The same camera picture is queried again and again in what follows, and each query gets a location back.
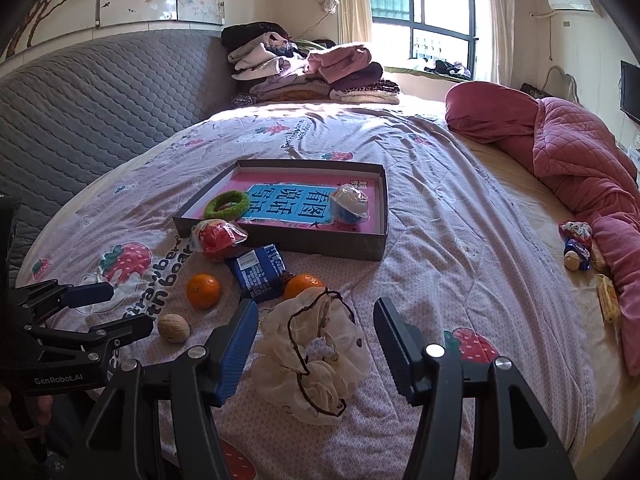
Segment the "human hand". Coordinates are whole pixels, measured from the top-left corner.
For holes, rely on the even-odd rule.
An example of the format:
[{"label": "human hand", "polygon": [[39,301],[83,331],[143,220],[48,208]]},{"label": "human hand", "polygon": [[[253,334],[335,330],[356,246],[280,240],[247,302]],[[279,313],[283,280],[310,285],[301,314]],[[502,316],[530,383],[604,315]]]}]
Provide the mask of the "human hand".
[{"label": "human hand", "polygon": [[[0,408],[5,408],[11,403],[11,392],[0,384]],[[39,426],[46,426],[51,421],[51,407],[53,397],[50,395],[39,396],[36,399],[35,412],[31,414]]]}]

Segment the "window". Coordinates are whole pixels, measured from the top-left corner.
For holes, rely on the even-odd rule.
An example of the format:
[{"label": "window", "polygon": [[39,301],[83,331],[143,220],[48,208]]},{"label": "window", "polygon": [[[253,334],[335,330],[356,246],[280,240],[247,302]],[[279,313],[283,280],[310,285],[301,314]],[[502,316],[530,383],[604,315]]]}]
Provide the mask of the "window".
[{"label": "window", "polygon": [[387,64],[409,58],[476,65],[475,0],[370,0],[373,41]]}]

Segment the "green hair tie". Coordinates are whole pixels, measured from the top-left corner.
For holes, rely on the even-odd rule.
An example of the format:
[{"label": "green hair tie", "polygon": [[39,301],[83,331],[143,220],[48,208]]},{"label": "green hair tie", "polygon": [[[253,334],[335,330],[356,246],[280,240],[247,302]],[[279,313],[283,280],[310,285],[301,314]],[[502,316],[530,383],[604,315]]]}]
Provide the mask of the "green hair tie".
[{"label": "green hair tie", "polygon": [[[218,208],[225,204],[233,205],[218,210]],[[246,210],[249,209],[249,205],[250,200],[247,193],[242,191],[225,191],[207,204],[204,209],[204,219],[211,220],[213,218],[219,218],[229,222],[238,220],[244,213],[246,213]]]}]

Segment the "white scrunchie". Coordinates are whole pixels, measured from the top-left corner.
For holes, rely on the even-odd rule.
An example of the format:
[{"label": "white scrunchie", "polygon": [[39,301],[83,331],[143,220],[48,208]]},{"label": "white scrunchie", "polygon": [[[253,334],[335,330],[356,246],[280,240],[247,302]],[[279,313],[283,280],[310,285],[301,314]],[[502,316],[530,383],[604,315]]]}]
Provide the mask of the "white scrunchie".
[{"label": "white scrunchie", "polygon": [[[274,307],[262,320],[263,339],[254,347],[263,354],[251,366],[258,393],[302,422],[338,424],[344,401],[369,377],[364,332],[352,316],[336,292],[316,286]],[[305,364],[305,346],[319,337],[334,354]]]}]

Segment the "stack of clothes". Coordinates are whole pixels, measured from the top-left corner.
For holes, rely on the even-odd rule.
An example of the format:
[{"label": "stack of clothes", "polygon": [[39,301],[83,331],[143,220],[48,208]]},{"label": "stack of clothes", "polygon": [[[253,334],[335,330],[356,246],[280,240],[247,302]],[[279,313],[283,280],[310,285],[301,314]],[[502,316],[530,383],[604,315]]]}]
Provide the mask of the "stack of clothes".
[{"label": "stack of clothes", "polygon": [[241,82],[241,92],[232,99],[236,108],[265,101],[327,99],[331,91],[320,75],[306,73],[309,49],[290,41],[277,23],[227,27],[222,44],[230,51],[227,59],[236,70],[231,77]]},{"label": "stack of clothes", "polygon": [[329,97],[341,103],[398,104],[400,87],[382,79],[380,63],[362,43],[348,43],[312,51],[308,72],[319,73],[331,85]]},{"label": "stack of clothes", "polygon": [[235,25],[222,31],[229,63],[240,83],[234,107],[266,101],[332,100],[343,103],[398,104],[400,88],[382,79],[380,63],[362,43],[324,48],[308,41],[300,47],[277,23]]}]

